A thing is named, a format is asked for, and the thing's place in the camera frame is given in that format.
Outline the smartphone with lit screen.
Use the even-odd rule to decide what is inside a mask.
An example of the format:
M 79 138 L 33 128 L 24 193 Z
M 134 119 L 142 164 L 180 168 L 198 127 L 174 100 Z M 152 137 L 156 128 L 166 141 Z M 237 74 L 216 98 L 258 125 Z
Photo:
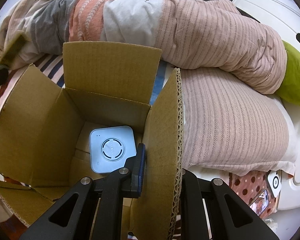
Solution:
M 254 200 L 251 202 L 249 207 L 256 213 L 258 216 L 260 216 L 264 210 L 267 209 L 269 205 L 269 196 L 267 190 L 263 190 L 260 192 Z

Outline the light blue square device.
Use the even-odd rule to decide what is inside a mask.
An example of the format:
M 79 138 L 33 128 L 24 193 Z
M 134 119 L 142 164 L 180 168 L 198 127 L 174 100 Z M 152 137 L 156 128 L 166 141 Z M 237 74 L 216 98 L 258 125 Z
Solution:
M 90 133 L 90 164 L 95 173 L 110 173 L 136 156 L 134 133 L 129 126 L 98 128 Z

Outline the pink polka dot cloth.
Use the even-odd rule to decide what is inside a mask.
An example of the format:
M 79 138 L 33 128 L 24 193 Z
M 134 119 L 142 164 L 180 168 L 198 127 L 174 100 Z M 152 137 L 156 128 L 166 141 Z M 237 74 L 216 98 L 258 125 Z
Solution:
M 269 205 L 259 216 L 261 219 L 267 218 L 277 210 L 277 198 L 271 196 L 267 184 L 267 174 L 267 172 L 262 171 L 250 171 L 240 177 L 234 173 L 229 173 L 229 187 L 235 191 L 248 206 L 260 192 L 267 190 Z

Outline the white bed headboard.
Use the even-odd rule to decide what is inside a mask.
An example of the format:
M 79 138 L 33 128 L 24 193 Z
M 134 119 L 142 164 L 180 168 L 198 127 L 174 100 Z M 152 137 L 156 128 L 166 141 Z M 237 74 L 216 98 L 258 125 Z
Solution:
M 232 0 L 236 7 L 275 29 L 281 38 L 300 52 L 300 9 L 289 0 Z M 300 207 L 300 106 L 283 102 L 296 129 L 298 154 L 294 177 L 282 175 L 278 210 Z

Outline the green plush cushion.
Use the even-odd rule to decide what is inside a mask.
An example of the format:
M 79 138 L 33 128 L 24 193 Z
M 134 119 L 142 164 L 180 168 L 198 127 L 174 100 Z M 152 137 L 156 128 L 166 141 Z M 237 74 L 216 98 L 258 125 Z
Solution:
M 300 106 L 300 52 L 286 41 L 283 44 L 287 66 L 284 79 L 275 94 L 288 103 Z

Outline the rolled striped duvet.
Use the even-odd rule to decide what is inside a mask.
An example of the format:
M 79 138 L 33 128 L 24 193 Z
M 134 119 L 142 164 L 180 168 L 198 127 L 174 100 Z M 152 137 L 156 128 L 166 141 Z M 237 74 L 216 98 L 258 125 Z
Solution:
M 74 41 L 159 48 L 178 68 L 218 67 L 261 94 L 278 90 L 287 67 L 279 34 L 229 0 L 20 0 L 0 24 L 0 55 L 19 31 L 28 41 L 13 69 Z

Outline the pink ribbed pillow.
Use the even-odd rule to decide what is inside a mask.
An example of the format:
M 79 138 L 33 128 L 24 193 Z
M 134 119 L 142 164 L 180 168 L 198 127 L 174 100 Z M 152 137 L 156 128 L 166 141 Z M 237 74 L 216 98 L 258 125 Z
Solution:
M 218 68 L 182 70 L 182 165 L 295 173 L 296 131 L 281 100 Z

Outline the brown cardboard box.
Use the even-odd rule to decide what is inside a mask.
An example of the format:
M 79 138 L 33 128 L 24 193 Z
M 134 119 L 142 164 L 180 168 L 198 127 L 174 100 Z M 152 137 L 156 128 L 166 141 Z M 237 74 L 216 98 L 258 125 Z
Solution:
M 0 105 L 0 198 L 31 225 L 90 167 L 88 133 L 127 125 L 146 146 L 145 183 L 123 208 L 121 233 L 171 239 L 181 191 L 183 102 L 179 69 L 150 102 L 159 49 L 115 42 L 63 46 L 65 86 L 29 66 Z

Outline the striped fleece blanket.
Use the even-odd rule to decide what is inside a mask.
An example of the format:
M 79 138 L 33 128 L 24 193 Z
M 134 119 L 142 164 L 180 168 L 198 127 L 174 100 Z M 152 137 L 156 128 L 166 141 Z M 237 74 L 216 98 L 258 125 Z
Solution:
M 59 87 L 65 87 L 62 55 L 44 55 L 34 65 Z M 27 66 L 11 71 L 7 80 L 0 86 L 0 112 L 25 70 Z

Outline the white square tag device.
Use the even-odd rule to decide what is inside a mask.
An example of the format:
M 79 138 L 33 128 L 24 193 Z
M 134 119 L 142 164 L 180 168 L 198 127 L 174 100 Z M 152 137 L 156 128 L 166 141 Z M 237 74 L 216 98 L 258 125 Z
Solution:
M 267 184 L 273 198 L 277 198 L 282 189 L 281 178 L 277 171 L 269 171 L 267 174 Z

